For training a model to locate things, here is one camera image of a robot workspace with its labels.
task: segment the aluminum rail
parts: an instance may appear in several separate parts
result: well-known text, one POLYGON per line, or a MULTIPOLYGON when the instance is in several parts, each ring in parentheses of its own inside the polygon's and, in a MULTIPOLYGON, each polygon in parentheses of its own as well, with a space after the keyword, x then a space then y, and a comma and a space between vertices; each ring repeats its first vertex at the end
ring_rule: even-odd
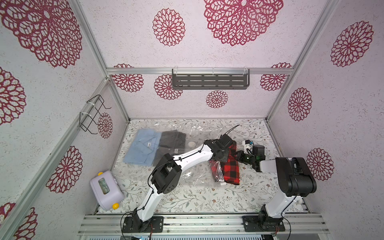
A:
MULTIPOLYGON (((89 44, 89 47, 90 47, 92 54, 96 60, 96 63, 98 64, 101 72, 105 75, 105 77, 109 78, 109 74, 107 73, 107 70, 106 70, 107 67, 106 67, 103 55, 101 54, 101 51, 97 45, 96 39, 92 33, 92 30, 89 26, 87 19, 85 17, 84 11, 81 8, 80 2, 78 0, 68 0, 68 3, 70 4, 70 7, 73 11, 73 14, 75 15, 75 17, 76 17, 76 19, 77 19, 77 21, 81 27, 84 38, 86 39, 87 43, 89 44)), ((122 103, 120 95, 119 95, 117 88, 116 88, 115 84, 113 83, 113 81, 112 81, 112 89, 113 89, 112 94, 113 94, 118 106, 120 107, 124 118, 126 119, 127 122, 129 122, 128 112, 125 109, 124 104, 122 103)))
MULTIPOLYGON (((155 214, 164 217, 163 232, 153 235, 212 235, 212 234, 272 234, 273 232, 245 232, 242 216, 256 214, 155 214)), ((86 215, 81 223, 78 236, 121 235, 122 214, 86 215)), ((285 214, 291 223, 292 233, 329 233, 321 214, 285 214)), ((289 224, 283 220, 285 232, 289 224)))
POLYGON ((293 68, 107 68, 108 74, 287 74, 293 68))

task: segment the clear plastic bag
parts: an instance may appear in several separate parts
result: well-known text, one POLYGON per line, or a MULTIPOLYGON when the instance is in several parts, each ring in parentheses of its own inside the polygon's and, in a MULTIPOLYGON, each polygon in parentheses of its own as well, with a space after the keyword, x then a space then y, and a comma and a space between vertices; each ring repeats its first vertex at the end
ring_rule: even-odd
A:
POLYGON ((211 165, 212 175, 215 182, 220 183, 220 185, 226 185, 227 183, 224 181, 223 171, 221 169, 221 164, 219 161, 209 161, 211 165))
MULTIPOLYGON (((202 126, 196 121, 175 121, 169 123, 162 120, 141 122, 137 126, 137 129, 138 132, 132 144, 135 142, 137 136, 142 136, 143 131, 152 131, 154 135, 160 133, 155 141, 150 137, 147 139, 142 138, 144 140, 142 141, 143 143, 141 143, 144 146, 143 151, 149 152, 145 149, 148 147, 156 151, 155 154, 152 153, 152 155, 154 154, 154 160, 151 164, 153 167, 157 165, 161 157, 166 153, 173 156, 188 152, 198 148, 207 139, 220 138, 220 136, 227 131, 227 129, 224 128, 202 126)), ((209 161, 197 164, 182 173, 179 185, 190 187, 218 187, 220 183, 224 182, 224 178, 221 168, 220 171, 217 172, 218 173, 213 174, 209 161)))

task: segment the red flower pattern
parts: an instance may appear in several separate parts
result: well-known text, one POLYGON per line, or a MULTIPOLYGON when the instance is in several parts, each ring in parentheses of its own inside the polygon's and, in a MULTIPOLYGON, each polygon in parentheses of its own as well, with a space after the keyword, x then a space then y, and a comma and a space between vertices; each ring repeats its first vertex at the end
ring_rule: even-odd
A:
POLYGON ((175 46, 183 40, 185 24, 175 10, 169 8, 160 10, 152 23, 156 38, 165 46, 175 46))
POLYGON ((37 227, 37 214, 35 212, 35 208, 32 207, 29 210, 27 216, 25 216, 22 221, 21 226, 17 229, 14 237, 14 240, 31 240, 35 235, 35 230, 37 227))
MULTIPOLYGON (((292 65, 289 63, 278 63, 272 66, 273 68, 290 68, 292 65)), ((275 91, 280 89, 283 82, 287 78, 285 74, 264 74, 260 80, 260 85, 263 89, 268 91, 275 91)))
POLYGON ((67 0, 2 0, 0 15, 20 45, 40 61, 67 68, 80 58, 80 27, 67 0))
POLYGON ((331 61, 338 67, 356 62, 368 50, 372 36, 372 25, 369 22, 360 21, 348 26, 333 44, 331 61))
MULTIPOLYGON (((133 68, 129 64, 117 64, 115 68, 133 68)), ((115 74, 112 75, 113 81, 116 83, 116 86, 127 91, 127 92, 137 92, 143 85, 143 77, 141 74, 115 74)))
POLYGON ((181 96, 183 90, 175 90, 172 87, 172 76, 161 75, 155 80, 155 91, 156 93, 164 99, 176 99, 181 96))
POLYGON ((205 102, 208 106, 211 108, 220 108, 224 106, 228 101, 228 95, 226 92, 221 90, 216 90, 213 92, 210 92, 205 99, 205 102))
POLYGON ((112 134, 112 118, 108 113, 102 113, 97 122, 99 133, 103 138, 109 138, 112 134))
POLYGON ((301 121, 307 117, 312 107, 312 98, 306 88, 296 89, 288 102, 288 112, 295 121, 301 121))
POLYGON ((45 186, 51 192, 64 193, 70 190, 79 180, 82 168, 83 159, 79 150, 74 146, 70 146, 45 186))
POLYGON ((0 125, 19 118, 25 106, 24 88, 19 80, 0 67, 0 125))
POLYGON ((0 226, 14 206, 15 206, 15 203, 7 202, 6 204, 0 207, 0 226))
POLYGON ((313 177, 319 180, 328 180, 333 174, 334 167, 332 158, 324 149, 312 149, 308 153, 306 162, 313 177))
POLYGON ((266 32, 276 20, 283 0, 204 0, 204 16, 214 38, 244 45, 266 32))

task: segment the folded shirt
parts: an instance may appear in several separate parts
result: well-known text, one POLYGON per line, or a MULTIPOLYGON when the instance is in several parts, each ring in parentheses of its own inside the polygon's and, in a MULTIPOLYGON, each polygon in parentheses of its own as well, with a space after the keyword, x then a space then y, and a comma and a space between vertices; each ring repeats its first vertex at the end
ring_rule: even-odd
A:
POLYGON ((155 167, 160 162, 160 159, 167 153, 171 156, 184 153, 186 136, 185 133, 179 132, 178 130, 162 132, 152 165, 155 167))
POLYGON ((161 132, 156 132, 154 129, 139 129, 123 162, 151 166, 159 146, 160 137, 161 132))
POLYGON ((224 181, 234 185, 240 185, 240 172, 239 164, 235 159, 236 142, 233 141, 232 146, 229 148, 229 155, 227 162, 221 163, 221 169, 223 170, 224 181))

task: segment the red plaid shirt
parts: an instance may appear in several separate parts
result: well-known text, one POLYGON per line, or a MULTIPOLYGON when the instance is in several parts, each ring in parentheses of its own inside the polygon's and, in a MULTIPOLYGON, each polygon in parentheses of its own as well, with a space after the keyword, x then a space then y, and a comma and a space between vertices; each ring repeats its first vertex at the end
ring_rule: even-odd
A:
POLYGON ((235 159, 236 142, 233 141, 232 146, 229 148, 229 155, 227 162, 221 163, 223 170, 224 181, 234 185, 240 185, 239 164, 235 159))

